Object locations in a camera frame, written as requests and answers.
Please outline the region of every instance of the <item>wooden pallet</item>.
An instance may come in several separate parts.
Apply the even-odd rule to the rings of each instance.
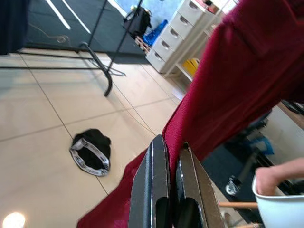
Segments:
[[[147,45],[139,36],[135,38],[135,43],[146,53],[146,55],[150,52],[150,46]]]

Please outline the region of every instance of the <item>person's arm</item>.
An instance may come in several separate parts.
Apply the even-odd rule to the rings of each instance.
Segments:
[[[256,170],[256,190],[261,195],[274,195],[276,186],[286,179],[304,177],[304,158]]]

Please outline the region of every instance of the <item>hand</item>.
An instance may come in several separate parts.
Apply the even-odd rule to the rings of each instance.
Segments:
[[[280,182],[274,167],[262,167],[256,170],[256,191],[258,194],[273,196]]]

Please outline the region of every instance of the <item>red fabric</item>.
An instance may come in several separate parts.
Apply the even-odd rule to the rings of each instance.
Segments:
[[[187,95],[163,130],[171,174],[184,141],[202,160],[282,98],[303,100],[300,3],[304,0],[243,0],[217,27]],[[126,167],[119,186],[78,228],[127,227],[133,178],[143,157]]]

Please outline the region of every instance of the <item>drawer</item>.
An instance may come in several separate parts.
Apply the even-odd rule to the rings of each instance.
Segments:
[[[173,50],[170,48],[169,44],[167,44],[161,38],[158,38],[153,45],[152,49],[161,56],[161,58],[167,62],[170,56],[173,54]]]
[[[173,51],[175,51],[183,41],[183,37],[181,37],[170,25],[167,25],[161,33],[161,39],[164,40]]]
[[[193,28],[190,22],[179,13],[175,13],[170,26],[183,38],[186,38]]]
[[[163,66],[166,63],[153,49],[149,52],[146,58],[158,72],[162,70]]]
[[[204,13],[191,0],[185,0],[177,11],[192,25],[195,25]]]

